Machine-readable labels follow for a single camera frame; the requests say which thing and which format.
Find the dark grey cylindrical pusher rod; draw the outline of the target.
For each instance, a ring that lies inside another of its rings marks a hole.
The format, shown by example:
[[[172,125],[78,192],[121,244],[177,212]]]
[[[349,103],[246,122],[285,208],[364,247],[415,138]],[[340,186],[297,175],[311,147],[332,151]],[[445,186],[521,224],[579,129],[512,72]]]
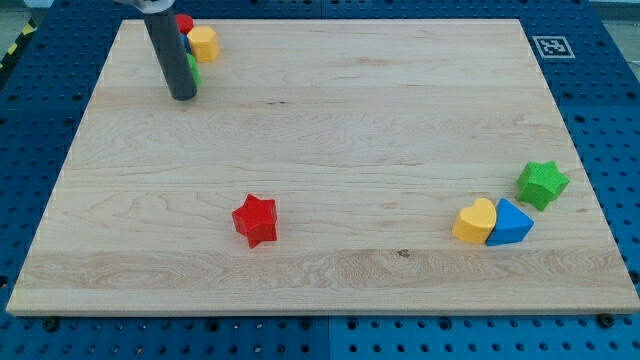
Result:
[[[144,23],[173,99],[187,101],[197,85],[183,44],[172,5],[148,5]]]

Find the silver rod mount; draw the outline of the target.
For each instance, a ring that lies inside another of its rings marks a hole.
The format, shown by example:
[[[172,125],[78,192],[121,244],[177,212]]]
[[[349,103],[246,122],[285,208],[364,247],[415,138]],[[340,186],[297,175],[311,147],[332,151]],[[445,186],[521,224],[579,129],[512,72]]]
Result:
[[[175,0],[115,0],[116,3],[132,6],[145,15],[157,14],[171,8]]]

